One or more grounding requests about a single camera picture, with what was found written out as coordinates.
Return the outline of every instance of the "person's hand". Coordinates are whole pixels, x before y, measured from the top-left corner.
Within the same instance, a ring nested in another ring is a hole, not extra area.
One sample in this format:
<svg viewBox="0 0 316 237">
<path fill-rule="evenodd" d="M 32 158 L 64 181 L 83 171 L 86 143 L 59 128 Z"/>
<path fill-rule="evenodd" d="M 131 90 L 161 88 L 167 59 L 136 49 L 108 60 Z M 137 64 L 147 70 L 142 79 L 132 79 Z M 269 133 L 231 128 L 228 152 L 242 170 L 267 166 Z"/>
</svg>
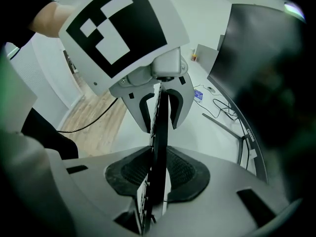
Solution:
<svg viewBox="0 0 316 237">
<path fill-rule="evenodd" d="M 73 6 L 51 2 L 35 16 L 29 29 L 47 37 L 58 38 L 60 28 L 74 10 Z"/>
</svg>

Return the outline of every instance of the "small bottle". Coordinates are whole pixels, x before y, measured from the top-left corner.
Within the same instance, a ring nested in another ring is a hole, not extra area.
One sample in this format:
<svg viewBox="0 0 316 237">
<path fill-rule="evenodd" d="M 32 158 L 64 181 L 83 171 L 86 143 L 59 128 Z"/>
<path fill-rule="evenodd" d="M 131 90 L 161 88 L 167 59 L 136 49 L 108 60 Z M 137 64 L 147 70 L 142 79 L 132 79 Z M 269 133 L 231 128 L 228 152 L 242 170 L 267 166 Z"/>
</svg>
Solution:
<svg viewBox="0 0 316 237">
<path fill-rule="evenodd" d="M 196 54 L 193 54 L 191 60 L 192 60 L 192 61 L 196 61 L 196 59 L 197 59 L 197 55 L 196 55 Z"/>
<path fill-rule="evenodd" d="M 195 54 L 195 48 L 191 48 L 190 60 L 192 60 L 193 55 Z"/>
</svg>

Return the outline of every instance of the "black monitor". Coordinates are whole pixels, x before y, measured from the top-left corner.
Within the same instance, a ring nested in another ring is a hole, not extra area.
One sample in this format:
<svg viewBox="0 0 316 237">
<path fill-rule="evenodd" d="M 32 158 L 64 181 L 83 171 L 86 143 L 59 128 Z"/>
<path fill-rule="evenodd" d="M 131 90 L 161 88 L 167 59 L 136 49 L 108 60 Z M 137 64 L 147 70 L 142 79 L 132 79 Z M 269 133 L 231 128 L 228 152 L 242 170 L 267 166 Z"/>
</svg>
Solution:
<svg viewBox="0 0 316 237">
<path fill-rule="evenodd" d="M 315 65 L 304 58 L 305 26 L 283 11 L 233 4 L 208 76 L 253 136 L 257 177 L 290 200 L 301 196 L 316 153 Z"/>
</svg>

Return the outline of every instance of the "white desk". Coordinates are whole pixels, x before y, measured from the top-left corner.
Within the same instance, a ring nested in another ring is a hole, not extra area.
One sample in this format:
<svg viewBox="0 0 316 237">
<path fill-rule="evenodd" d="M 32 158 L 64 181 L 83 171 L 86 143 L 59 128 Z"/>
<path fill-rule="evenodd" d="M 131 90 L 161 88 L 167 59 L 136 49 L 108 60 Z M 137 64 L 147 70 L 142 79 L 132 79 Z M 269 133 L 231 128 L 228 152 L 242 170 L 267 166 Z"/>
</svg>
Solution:
<svg viewBox="0 0 316 237">
<path fill-rule="evenodd" d="M 197 62 L 188 61 L 188 65 L 189 75 L 193 86 L 204 84 L 205 87 L 210 86 L 215 89 L 213 84 L 207 80 L 208 74 Z M 155 85 L 155 97 L 147 101 L 151 118 L 153 117 L 155 109 L 158 88 L 159 85 Z M 210 110 L 215 116 L 218 115 L 219 109 L 213 104 L 213 98 L 217 98 L 228 104 L 223 96 L 213 96 L 202 86 L 197 89 L 203 92 L 203 100 L 200 104 Z M 173 130 L 171 120 L 169 120 L 168 145 L 190 149 L 206 155 L 236 162 L 238 153 L 237 139 L 206 117 L 202 116 L 202 113 L 211 116 L 196 102 L 193 102 L 187 118 L 179 128 Z M 221 113 L 217 120 L 236 134 L 243 136 L 239 121 L 231 121 L 224 113 Z M 149 134 L 144 133 L 138 127 L 132 115 L 127 111 L 116 139 L 113 142 L 111 152 L 146 146 L 148 144 Z M 243 167 L 246 166 L 247 154 L 248 151 L 246 143 L 244 142 L 241 159 L 241 166 Z M 248 170 L 254 173 L 253 160 L 249 160 Z"/>
</svg>

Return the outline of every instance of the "black cable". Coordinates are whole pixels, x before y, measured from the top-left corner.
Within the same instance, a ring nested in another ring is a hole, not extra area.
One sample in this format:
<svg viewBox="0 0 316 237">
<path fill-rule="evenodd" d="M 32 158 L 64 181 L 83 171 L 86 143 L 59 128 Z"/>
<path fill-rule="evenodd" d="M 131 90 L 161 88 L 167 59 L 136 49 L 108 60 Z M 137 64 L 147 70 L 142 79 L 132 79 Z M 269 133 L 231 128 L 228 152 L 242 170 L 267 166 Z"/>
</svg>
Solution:
<svg viewBox="0 0 316 237">
<path fill-rule="evenodd" d="M 242 128 L 243 135 L 246 136 L 240 119 L 239 119 L 239 122 L 240 122 L 240 125 L 241 125 L 241 128 Z M 246 164 L 246 170 L 247 170 L 248 169 L 248 163 L 249 163 L 250 149 L 249 149 L 247 138 L 245 138 L 245 140 L 246 140 L 246 145 L 247 145 L 247 149 L 248 149 L 247 164 Z"/>
<path fill-rule="evenodd" d="M 156 221 L 155 216 L 154 216 L 154 215 L 152 215 L 152 216 L 151 216 L 151 218 L 152 218 L 153 222 L 156 224 L 156 223 L 157 223 L 157 221 Z"/>
<path fill-rule="evenodd" d="M 80 128 L 80 129 L 77 129 L 77 130 L 74 130 L 74 131 L 57 131 L 57 132 L 60 132 L 60 133 L 73 133 L 73 132 L 79 132 L 81 130 L 84 130 L 85 128 L 87 128 L 88 126 L 92 125 L 93 123 L 95 123 L 100 117 L 102 117 L 111 107 L 113 104 L 115 104 L 115 102 L 118 100 L 118 98 L 116 98 L 112 104 L 110 104 L 110 106 L 93 122 L 91 122 L 90 124 L 84 126 L 83 128 Z"/>
<path fill-rule="evenodd" d="M 203 107 L 202 105 L 200 105 L 203 109 L 205 109 L 205 110 L 207 110 L 209 113 L 211 113 L 211 115 L 215 118 L 215 119 L 217 119 L 218 117 L 219 117 L 219 115 L 220 115 L 220 113 L 221 113 L 221 110 L 219 111 L 219 113 L 218 113 L 218 115 L 217 115 L 217 117 L 216 116 L 214 116 L 213 115 L 213 113 L 212 112 L 210 112 L 207 108 L 205 108 L 205 107 Z"/>
<path fill-rule="evenodd" d="M 226 107 L 225 107 L 225 108 L 219 107 L 219 106 L 215 103 L 215 101 L 220 102 L 222 105 L 224 105 L 224 106 L 226 106 Z M 225 113 L 225 114 L 227 115 L 227 117 L 229 117 L 232 121 L 235 121 L 232 117 L 237 117 L 237 115 L 235 115 L 235 113 L 233 113 L 233 114 L 230 114 L 230 113 L 229 113 L 229 110 L 232 109 L 229 105 L 223 103 L 222 101 L 220 101 L 220 100 L 218 100 L 218 99 L 216 99 L 216 98 L 213 99 L 213 103 L 214 103 L 214 105 L 215 105 L 218 109 L 220 109 L 220 110 L 228 109 L 228 113 L 227 113 L 227 112 L 224 112 L 224 113 Z"/>
<path fill-rule="evenodd" d="M 205 88 L 205 86 L 203 84 L 199 84 L 198 86 L 194 86 L 193 88 L 196 88 L 196 87 L 199 87 L 199 86 L 203 86 L 204 89 L 208 90 L 208 88 Z M 213 92 L 211 92 L 211 94 L 213 96 L 222 96 L 223 97 L 222 94 L 214 94 Z"/>
<path fill-rule="evenodd" d="M 21 49 L 19 49 L 11 58 L 10 60 L 12 60 L 19 52 L 20 52 Z"/>
<path fill-rule="evenodd" d="M 202 106 L 202 105 L 200 105 L 203 109 L 205 109 L 205 110 L 207 110 L 209 113 L 211 113 L 211 115 L 215 118 L 215 119 L 217 119 L 218 117 L 219 117 L 219 115 L 220 115 L 220 113 L 221 112 L 224 112 L 226 115 L 228 114 L 228 112 L 226 112 L 226 111 L 224 111 L 225 109 L 228 109 L 228 107 L 225 107 L 225 108 L 219 108 L 220 110 L 219 110 L 219 113 L 218 113 L 218 115 L 217 115 L 217 117 L 215 117 L 214 116 L 214 114 L 211 112 L 211 111 L 209 111 L 207 108 L 205 108 L 204 106 Z"/>
</svg>

